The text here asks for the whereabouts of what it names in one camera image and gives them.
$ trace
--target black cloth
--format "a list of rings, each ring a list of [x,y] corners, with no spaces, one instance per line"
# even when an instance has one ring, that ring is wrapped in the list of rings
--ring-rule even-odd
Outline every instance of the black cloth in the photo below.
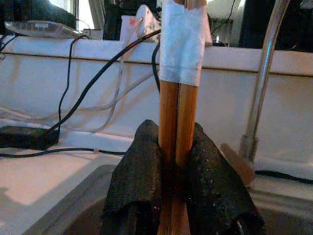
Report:
[[[161,203],[158,126],[144,121],[115,168],[102,216],[103,235],[157,234]]]
[[[240,176],[196,123],[187,170],[186,204],[192,235],[233,234],[237,220],[258,228],[263,221]]]
[[[112,174],[102,235],[156,235],[161,203],[158,126],[144,121]],[[191,235],[262,234],[263,221],[240,176],[196,123],[186,170]]]

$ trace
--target sink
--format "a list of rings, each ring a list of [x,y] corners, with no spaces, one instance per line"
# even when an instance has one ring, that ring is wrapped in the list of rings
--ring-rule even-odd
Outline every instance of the sink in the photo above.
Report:
[[[97,235],[101,227],[106,194],[114,165],[103,165],[80,183],[25,234]],[[265,220],[267,235],[312,235],[313,203],[250,189],[250,195]],[[184,235],[188,218],[184,217]]]

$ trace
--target cord plug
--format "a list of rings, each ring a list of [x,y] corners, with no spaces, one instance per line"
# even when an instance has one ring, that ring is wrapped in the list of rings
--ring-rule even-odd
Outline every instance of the cord plug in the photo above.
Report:
[[[136,30],[138,38],[141,38],[149,33],[152,33],[158,29],[161,29],[160,23],[155,18],[152,11],[147,5],[141,5],[136,13],[136,20],[142,18],[140,27]],[[157,42],[158,36],[151,37],[149,42]]]

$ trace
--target black power brick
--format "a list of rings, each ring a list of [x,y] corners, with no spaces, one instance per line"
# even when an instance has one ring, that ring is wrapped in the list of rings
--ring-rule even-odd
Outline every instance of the black power brick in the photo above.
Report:
[[[59,132],[42,128],[4,126],[0,128],[0,148],[24,148],[46,150],[59,142]]]

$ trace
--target window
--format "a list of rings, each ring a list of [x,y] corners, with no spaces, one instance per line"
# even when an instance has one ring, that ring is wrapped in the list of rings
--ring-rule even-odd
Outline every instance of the window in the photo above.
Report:
[[[76,15],[77,0],[49,0],[49,2],[57,7],[63,8],[73,15]]]
[[[89,0],[49,0],[53,5],[60,7],[76,16],[81,21],[77,22],[77,29],[94,29]]]
[[[78,30],[82,31],[83,29],[88,27],[94,29],[89,0],[79,0],[77,18],[82,20],[78,22]]]

